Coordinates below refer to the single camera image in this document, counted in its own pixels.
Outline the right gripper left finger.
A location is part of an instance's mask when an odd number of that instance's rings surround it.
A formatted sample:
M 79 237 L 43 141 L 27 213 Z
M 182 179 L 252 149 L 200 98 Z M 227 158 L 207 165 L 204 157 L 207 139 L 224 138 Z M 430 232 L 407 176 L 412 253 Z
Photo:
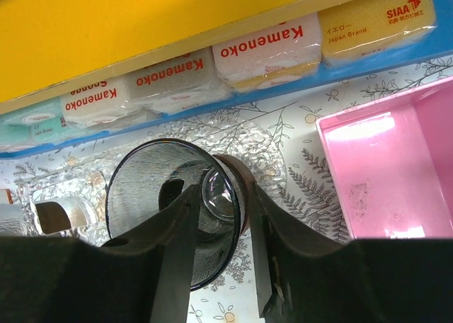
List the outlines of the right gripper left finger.
M 185 322 L 200 212 L 199 186 L 105 243 L 112 258 L 102 322 Z

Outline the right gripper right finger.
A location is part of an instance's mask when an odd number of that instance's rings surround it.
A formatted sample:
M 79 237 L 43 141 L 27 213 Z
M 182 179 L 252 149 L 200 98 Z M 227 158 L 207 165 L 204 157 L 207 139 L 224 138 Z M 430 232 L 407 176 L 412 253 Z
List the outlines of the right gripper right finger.
M 342 245 L 248 190 L 258 312 L 266 322 L 343 322 L 340 286 L 327 256 Z

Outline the dark blue cup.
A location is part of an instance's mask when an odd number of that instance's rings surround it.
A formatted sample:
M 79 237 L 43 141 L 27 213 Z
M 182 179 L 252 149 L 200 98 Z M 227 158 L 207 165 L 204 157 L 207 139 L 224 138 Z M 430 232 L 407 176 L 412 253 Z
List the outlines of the dark blue cup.
M 111 176 L 105 200 L 110 238 L 182 240 L 177 266 L 193 267 L 190 289 L 216 278 L 247 229 L 246 188 L 227 156 L 157 139 L 135 147 Z

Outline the clear cup brown base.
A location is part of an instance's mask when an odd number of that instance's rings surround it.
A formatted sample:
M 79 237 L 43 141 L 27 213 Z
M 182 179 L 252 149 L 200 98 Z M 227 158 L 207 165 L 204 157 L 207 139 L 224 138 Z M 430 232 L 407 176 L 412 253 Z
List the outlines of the clear cup brown base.
M 30 211 L 23 205 L 1 204 L 1 236 L 26 236 L 33 227 L 26 218 L 34 215 L 35 228 L 44 235 L 94 224 L 96 211 L 82 197 L 67 196 L 31 203 Z

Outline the clear textured glass tray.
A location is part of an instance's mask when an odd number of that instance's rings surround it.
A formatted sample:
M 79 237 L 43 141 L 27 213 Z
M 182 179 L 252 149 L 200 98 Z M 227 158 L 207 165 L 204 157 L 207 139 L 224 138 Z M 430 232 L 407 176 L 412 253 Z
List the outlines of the clear textured glass tray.
M 242 161 L 258 185 L 277 204 L 282 204 L 280 191 L 286 189 L 287 170 L 282 153 L 271 135 L 257 125 L 227 116 L 203 120 L 189 118 L 164 125 L 150 139 L 179 139 L 195 144 L 210 154 L 227 154 Z M 73 166 L 61 167 L 35 178 L 18 181 L 18 204 L 22 213 L 18 228 L 23 236 L 44 236 L 46 224 L 54 220 L 38 217 L 38 207 L 60 202 L 68 223 L 50 230 L 51 235 L 76 237 L 100 246 L 110 239 L 105 214 L 108 184 L 120 161 L 128 152 L 143 144 L 135 140 L 97 152 Z M 122 202 L 128 206 L 144 205 L 157 191 L 157 181 L 165 181 L 172 171 L 162 162 L 152 166 L 154 158 L 141 153 L 126 166 L 127 176 L 120 180 L 131 191 L 120 189 Z

